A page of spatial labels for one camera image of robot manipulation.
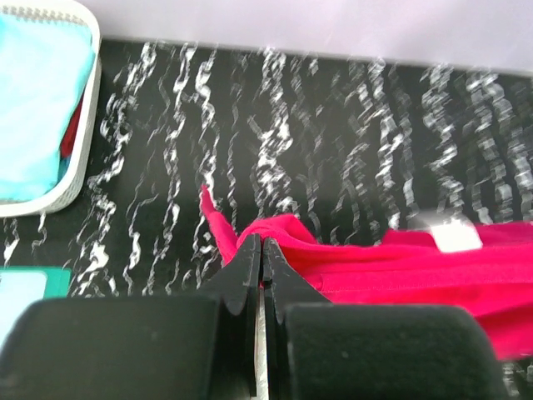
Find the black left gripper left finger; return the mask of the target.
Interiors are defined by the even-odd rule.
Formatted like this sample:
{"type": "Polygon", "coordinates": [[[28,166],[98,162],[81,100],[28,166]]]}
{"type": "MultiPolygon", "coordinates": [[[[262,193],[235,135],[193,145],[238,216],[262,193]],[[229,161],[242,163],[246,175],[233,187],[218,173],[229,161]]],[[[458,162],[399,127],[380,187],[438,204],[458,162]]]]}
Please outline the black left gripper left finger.
{"type": "Polygon", "coordinates": [[[249,399],[262,255],[251,236],[194,292],[56,298],[1,351],[4,399],[249,399]]]}

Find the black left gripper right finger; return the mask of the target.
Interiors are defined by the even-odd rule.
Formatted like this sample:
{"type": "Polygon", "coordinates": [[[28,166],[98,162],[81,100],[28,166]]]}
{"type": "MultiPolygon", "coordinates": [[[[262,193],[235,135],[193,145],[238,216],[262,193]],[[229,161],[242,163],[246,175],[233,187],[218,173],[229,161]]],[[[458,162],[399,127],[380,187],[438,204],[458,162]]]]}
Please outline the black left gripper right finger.
{"type": "Polygon", "coordinates": [[[272,399],[505,399],[501,365],[457,307],[340,305],[263,244],[272,399]]]}

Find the pink t shirt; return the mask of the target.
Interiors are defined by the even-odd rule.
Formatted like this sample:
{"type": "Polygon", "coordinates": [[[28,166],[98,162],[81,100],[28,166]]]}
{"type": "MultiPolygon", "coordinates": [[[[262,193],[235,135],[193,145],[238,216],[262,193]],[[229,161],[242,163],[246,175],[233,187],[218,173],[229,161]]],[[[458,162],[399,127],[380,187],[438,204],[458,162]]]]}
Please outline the pink t shirt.
{"type": "Polygon", "coordinates": [[[444,253],[428,232],[393,230],[370,247],[319,243],[293,214],[257,219],[242,234],[201,208],[225,263],[253,234],[274,239],[289,265],[333,303],[440,304],[464,308],[500,360],[532,354],[532,224],[478,225],[481,248],[444,253]]]}

